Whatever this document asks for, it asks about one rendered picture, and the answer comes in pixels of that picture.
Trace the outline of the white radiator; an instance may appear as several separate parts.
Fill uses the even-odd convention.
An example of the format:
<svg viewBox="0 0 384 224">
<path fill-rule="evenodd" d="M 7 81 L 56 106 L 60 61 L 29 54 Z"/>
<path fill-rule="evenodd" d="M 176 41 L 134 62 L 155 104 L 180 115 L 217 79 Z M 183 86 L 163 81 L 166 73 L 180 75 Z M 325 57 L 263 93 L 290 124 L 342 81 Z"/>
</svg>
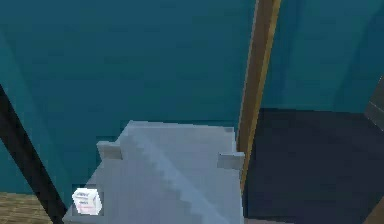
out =
<svg viewBox="0 0 384 224">
<path fill-rule="evenodd" d="M 231 127 L 130 121 L 100 141 L 101 163 L 86 187 L 97 215 L 71 206 L 64 224 L 245 224 L 240 189 L 244 155 Z"/>
</svg>

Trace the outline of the white medicine box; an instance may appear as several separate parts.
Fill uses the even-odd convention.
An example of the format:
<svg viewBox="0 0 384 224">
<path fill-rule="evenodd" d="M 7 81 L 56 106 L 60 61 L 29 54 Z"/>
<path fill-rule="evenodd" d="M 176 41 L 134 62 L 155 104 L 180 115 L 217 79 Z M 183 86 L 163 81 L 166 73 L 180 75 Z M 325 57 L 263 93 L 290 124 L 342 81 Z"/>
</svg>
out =
<svg viewBox="0 0 384 224">
<path fill-rule="evenodd" d="M 76 210 L 80 214 L 98 215 L 102 209 L 102 203 L 96 189 L 77 188 L 72 194 Z"/>
</svg>

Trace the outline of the black slanted bar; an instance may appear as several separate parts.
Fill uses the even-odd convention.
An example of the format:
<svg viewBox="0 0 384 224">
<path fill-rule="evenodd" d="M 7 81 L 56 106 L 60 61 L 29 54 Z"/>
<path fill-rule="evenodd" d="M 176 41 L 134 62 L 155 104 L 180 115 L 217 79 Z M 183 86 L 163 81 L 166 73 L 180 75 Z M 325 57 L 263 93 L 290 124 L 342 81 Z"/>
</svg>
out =
<svg viewBox="0 0 384 224">
<path fill-rule="evenodd" d="M 67 207 L 0 85 L 0 139 L 53 224 L 64 224 Z"/>
</svg>

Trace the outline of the grey block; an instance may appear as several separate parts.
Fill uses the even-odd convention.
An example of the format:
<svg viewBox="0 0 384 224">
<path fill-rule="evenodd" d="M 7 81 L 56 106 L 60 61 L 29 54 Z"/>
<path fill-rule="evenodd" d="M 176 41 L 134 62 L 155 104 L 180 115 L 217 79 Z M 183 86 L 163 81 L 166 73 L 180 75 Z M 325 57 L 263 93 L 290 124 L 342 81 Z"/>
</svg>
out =
<svg viewBox="0 0 384 224">
<path fill-rule="evenodd" d="M 364 115 L 384 132 L 384 75 L 380 77 Z"/>
</svg>

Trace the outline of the wooden door frame post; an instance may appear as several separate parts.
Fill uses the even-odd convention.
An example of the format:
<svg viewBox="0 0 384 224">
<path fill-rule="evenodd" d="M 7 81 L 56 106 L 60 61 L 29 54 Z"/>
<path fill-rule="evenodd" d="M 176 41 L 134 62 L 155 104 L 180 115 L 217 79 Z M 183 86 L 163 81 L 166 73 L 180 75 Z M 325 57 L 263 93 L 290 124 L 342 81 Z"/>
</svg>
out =
<svg viewBox="0 0 384 224">
<path fill-rule="evenodd" d="M 245 154 L 240 174 L 241 192 L 246 185 L 281 1 L 256 0 L 255 3 L 236 140 L 236 149 Z"/>
</svg>

